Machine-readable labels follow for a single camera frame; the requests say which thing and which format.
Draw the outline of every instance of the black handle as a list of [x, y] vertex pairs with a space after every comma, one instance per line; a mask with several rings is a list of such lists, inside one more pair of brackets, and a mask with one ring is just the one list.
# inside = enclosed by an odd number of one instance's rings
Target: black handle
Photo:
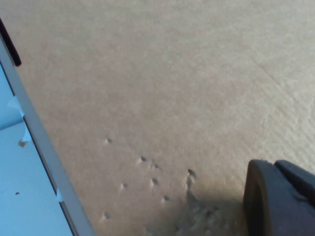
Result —
[[11, 55], [11, 58], [15, 64], [15, 66], [19, 66], [22, 64], [21, 62], [21, 59], [20, 59], [20, 56], [18, 54], [18, 52], [16, 51], [14, 45], [13, 45], [13, 42], [8, 34], [8, 32], [6, 31], [6, 28], [0, 18], [0, 34], [1, 34], [1, 37], [6, 45], [6, 48], [8, 49], [10, 55]]

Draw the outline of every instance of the light blue surface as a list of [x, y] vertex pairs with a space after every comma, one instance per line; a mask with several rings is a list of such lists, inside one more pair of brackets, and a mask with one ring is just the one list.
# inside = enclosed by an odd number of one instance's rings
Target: light blue surface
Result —
[[23, 121], [19, 110], [7, 105], [12, 99], [12, 91], [0, 66], [0, 130]]
[[0, 236], [71, 236], [33, 142], [18, 144], [25, 127], [0, 131]]

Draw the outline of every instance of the dark speck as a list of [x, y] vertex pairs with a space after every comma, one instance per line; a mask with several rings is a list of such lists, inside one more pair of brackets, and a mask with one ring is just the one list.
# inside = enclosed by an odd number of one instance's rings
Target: dark speck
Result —
[[141, 159], [142, 162], [146, 162], [147, 161], [147, 158], [145, 158], [144, 156], [141, 156], [140, 159]]

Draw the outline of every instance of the cardboard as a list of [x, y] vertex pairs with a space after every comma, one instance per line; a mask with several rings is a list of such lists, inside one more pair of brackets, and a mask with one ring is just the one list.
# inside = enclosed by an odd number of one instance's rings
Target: cardboard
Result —
[[315, 172], [312, 8], [4, 0], [0, 14], [98, 235], [245, 235], [249, 160]]

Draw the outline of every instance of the dark plastic object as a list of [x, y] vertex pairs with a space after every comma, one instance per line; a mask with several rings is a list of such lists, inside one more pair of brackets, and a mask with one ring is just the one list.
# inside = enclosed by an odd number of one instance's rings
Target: dark plastic object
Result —
[[17, 50], [15, 49], [14, 44], [13, 44], [8, 32], [6, 31], [6, 28], [5, 28], [1, 18], [0, 18], [0, 35], [4, 41], [4, 44], [7, 48], [7, 50], [10, 53], [10, 56], [11, 56], [11, 58], [15, 64], [15, 66], [21, 65], [22, 62], [21, 62], [20, 56], [19, 56]]
[[315, 176], [288, 161], [250, 161], [243, 203], [250, 236], [315, 236]]

